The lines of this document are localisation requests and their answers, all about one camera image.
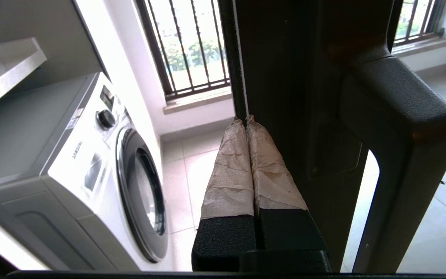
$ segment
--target white shelf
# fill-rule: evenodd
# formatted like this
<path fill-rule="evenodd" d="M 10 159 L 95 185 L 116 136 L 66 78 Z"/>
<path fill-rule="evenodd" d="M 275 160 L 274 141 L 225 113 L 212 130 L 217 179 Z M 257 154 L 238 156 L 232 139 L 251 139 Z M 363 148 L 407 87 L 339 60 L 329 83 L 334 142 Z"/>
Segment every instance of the white shelf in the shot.
<path fill-rule="evenodd" d="M 46 60 L 34 38 L 1 43 L 0 98 Z"/>

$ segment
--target tiled floor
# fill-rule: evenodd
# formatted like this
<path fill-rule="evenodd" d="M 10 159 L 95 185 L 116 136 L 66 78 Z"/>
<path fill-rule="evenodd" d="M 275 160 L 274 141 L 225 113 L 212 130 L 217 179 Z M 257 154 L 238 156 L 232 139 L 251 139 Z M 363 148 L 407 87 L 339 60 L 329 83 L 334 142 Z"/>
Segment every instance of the tiled floor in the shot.
<path fill-rule="evenodd" d="M 446 75 L 428 80 L 446 101 Z M 169 233 L 177 270 L 191 270 L 190 253 L 223 131 L 195 136 L 163 146 L 164 193 L 170 216 Z M 342 272 L 354 265 L 379 169 L 369 154 L 357 200 Z M 437 190 L 398 272 L 446 273 L 446 183 Z"/>
<path fill-rule="evenodd" d="M 190 271 L 192 244 L 201 205 L 224 131 L 163 145 L 163 193 L 170 226 L 175 268 Z"/>
<path fill-rule="evenodd" d="M 446 101 L 446 75 L 430 78 L 428 85 Z M 377 163 L 372 154 L 366 163 L 361 193 L 343 258 L 342 271 L 350 272 L 377 182 Z M 446 273 L 446 174 L 414 236 L 398 272 Z"/>

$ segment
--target digital display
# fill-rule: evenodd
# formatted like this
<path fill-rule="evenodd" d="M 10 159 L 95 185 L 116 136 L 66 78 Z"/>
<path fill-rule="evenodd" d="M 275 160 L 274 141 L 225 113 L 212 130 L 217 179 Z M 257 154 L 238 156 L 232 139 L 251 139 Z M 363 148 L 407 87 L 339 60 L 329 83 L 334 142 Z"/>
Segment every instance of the digital display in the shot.
<path fill-rule="evenodd" d="M 106 88 L 106 86 L 103 86 L 103 90 L 101 92 L 101 100 L 108 107 L 108 109 L 110 109 L 110 110 L 113 109 L 113 103 L 115 102 L 115 97 Z"/>

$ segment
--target dark door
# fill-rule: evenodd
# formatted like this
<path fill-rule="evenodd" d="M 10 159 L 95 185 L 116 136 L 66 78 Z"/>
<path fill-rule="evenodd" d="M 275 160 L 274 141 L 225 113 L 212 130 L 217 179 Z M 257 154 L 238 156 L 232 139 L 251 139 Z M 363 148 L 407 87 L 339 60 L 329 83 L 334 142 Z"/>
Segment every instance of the dark door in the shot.
<path fill-rule="evenodd" d="M 122 129 L 118 135 L 117 173 L 135 241 L 149 261 L 159 262 L 168 247 L 163 192 L 151 154 L 135 129 Z"/>

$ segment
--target window sill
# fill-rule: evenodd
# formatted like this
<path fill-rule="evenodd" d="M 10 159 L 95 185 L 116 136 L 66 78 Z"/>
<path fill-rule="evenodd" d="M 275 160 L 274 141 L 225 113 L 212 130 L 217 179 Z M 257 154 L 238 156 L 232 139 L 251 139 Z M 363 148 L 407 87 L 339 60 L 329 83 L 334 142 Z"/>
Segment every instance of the window sill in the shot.
<path fill-rule="evenodd" d="M 171 114 L 179 111 L 192 109 L 199 106 L 205 106 L 208 104 L 216 103 L 223 100 L 232 98 L 232 90 L 230 86 L 218 88 L 217 90 L 211 90 L 192 96 L 182 97 L 180 99 L 168 101 L 166 107 L 163 108 L 163 113 Z"/>
<path fill-rule="evenodd" d="M 414 55 L 444 47 L 446 47 L 446 39 L 431 38 L 424 41 L 414 42 L 412 44 L 396 46 L 393 48 L 391 54 L 398 58 L 402 58 L 405 56 Z"/>

